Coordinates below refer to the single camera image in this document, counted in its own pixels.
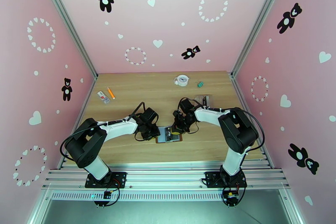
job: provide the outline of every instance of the circle of hearts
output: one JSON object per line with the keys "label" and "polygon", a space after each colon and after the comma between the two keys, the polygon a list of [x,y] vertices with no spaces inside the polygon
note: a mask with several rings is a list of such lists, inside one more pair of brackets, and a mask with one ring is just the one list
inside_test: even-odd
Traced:
{"label": "circle of hearts", "polygon": [[[49,31],[52,33],[52,34],[51,34],[51,36],[52,36],[52,40],[51,40],[51,44],[50,44],[50,46],[47,47],[47,48],[43,48],[43,49],[41,49],[41,47],[40,47],[36,42],[33,41],[33,36],[30,35],[30,33],[33,31],[31,28],[34,26],[34,22],[35,22],[35,23],[38,23],[39,21],[40,21],[42,24],[45,24],[46,27],[49,28]],[[45,21],[43,18],[38,19],[38,18],[35,17],[35,18],[33,18],[32,20],[30,20],[30,21],[28,22],[27,33],[28,33],[28,39],[31,41],[31,45],[32,45],[34,48],[36,48],[39,52],[47,53],[47,52],[51,52],[51,51],[54,49],[55,44],[56,44],[56,39],[55,39],[56,36],[55,36],[54,30],[53,30],[53,28],[50,26],[49,22],[48,22],[48,21]]]}
{"label": "circle of hearts", "polygon": [[224,6],[223,10],[215,18],[209,19],[208,17],[205,17],[205,15],[203,15],[203,12],[202,12],[203,6],[201,6],[201,5],[205,4],[205,0],[201,0],[201,2],[200,2],[201,5],[198,6],[198,14],[201,17],[201,19],[204,20],[205,22],[214,22],[214,21],[219,20],[221,17],[223,17],[224,16],[224,11],[226,11],[228,9],[228,7],[227,7],[228,1],[227,0],[222,0],[222,1],[224,2],[223,3],[223,6]]}
{"label": "circle of hearts", "polygon": [[[40,150],[39,150],[39,146],[38,145],[34,145],[32,148],[31,148],[31,151],[30,150],[24,150],[23,152],[22,152],[22,157],[20,158],[20,159],[18,159],[16,162],[15,162],[15,164],[14,164],[14,167],[15,167],[15,171],[14,171],[14,173],[13,173],[13,179],[16,181],[16,185],[18,186],[18,187],[20,187],[21,185],[26,185],[28,182],[29,182],[29,185],[30,185],[30,180],[27,180],[26,182],[23,182],[22,181],[22,179],[20,179],[20,178],[18,178],[19,177],[19,172],[18,172],[18,166],[20,166],[21,165],[21,160],[23,159],[23,157],[27,157],[28,155],[29,155],[29,152],[33,152],[33,151],[39,151],[40,153],[43,153],[43,165],[41,166],[41,171],[39,172],[39,174],[41,174],[42,173],[42,171],[45,169],[45,162],[47,161],[47,155],[45,155],[45,149],[44,148],[40,148]],[[32,181],[34,181],[34,180],[36,180],[36,176],[38,176],[38,178],[39,178],[39,175],[35,175],[34,176],[34,178],[32,179]]]}
{"label": "circle of hearts", "polygon": [[[256,95],[254,94],[254,89],[253,89],[253,86],[254,84],[258,81],[262,81],[262,82],[265,82],[265,95],[262,96],[262,97],[256,97]],[[252,97],[257,101],[257,102],[264,102],[265,98],[268,97],[268,83],[266,81],[266,78],[263,78],[261,75],[259,75],[258,77],[255,77],[254,80],[252,81],[251,83],[251,93],[252,93]]]}
{"label": "circle of hearts", "polygon": [[[128,58],[128,53],[131,51],[131,50],[137,50],[137,51],[141,51],[142,55],[143,55],[143,60],[141,62],[133,62],[131,61],[129,58]],[[140,48],[137,48],[137,47],[131,47],[129,49],[126,50],[125,52],[125,58],[126,58],[126,61],[128,61],[131,65],[142,65],[146,62],[147,60],[147,57],[146,57],[146,52],[144,52],[143,50],[141,50]]]}

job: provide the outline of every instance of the white dot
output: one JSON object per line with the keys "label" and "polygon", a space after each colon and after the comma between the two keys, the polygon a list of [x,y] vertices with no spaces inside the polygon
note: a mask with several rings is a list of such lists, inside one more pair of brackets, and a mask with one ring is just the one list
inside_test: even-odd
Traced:
{"label": "white dot", "polygon": [[335,122],[336,121],[336,117],[334,115],[331,115],[331,116],[329,116],[329,120],[331,122]]}

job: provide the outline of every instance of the white mug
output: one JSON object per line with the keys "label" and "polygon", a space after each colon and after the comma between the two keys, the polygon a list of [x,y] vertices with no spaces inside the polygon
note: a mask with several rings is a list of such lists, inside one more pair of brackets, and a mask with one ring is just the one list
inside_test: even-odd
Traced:
{"label": "white mug", "polygon": [[188,81],[189,81],[189,78],[188,76],[184,75],[184,74],[181,74],[179,76],[177,76],[175,79],[174,79],[174,83],[175,85],[179,85],[181,87],[185,87],[188,85]]}

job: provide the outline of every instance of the small box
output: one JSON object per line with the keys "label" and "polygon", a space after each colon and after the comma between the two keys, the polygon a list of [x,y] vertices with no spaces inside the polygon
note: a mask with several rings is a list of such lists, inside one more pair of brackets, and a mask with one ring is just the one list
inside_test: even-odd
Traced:
{"label": "small box", "polygon": [[104,92],[99,91],[99,92],[97,92],[97,95],[104,102],[104,104],[108,104],[110,102],[110,99],[104,94]]}

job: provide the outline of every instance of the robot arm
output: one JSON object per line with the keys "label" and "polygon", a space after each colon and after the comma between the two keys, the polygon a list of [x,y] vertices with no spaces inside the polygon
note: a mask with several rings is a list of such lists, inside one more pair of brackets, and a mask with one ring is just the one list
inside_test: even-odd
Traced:
{"label": "robot arm", "polygon": [[[141,105],[144,107],[144,112],[136,113]],[[97,184],[97,186],[105,188],[113,176],[110,168],[98,156],[103,143],[127,134],[141,133],[143,141],[157,137],[160,132],[156,123],[152,123],[155,118],[158,120],[157,113],[151,108],[145,109],[143,102],[132,114],[121,120],[96,122],[89,118],[64,141],[65,148],[77,166],[89,172],[88,180],[93,180],[90,184]]]}

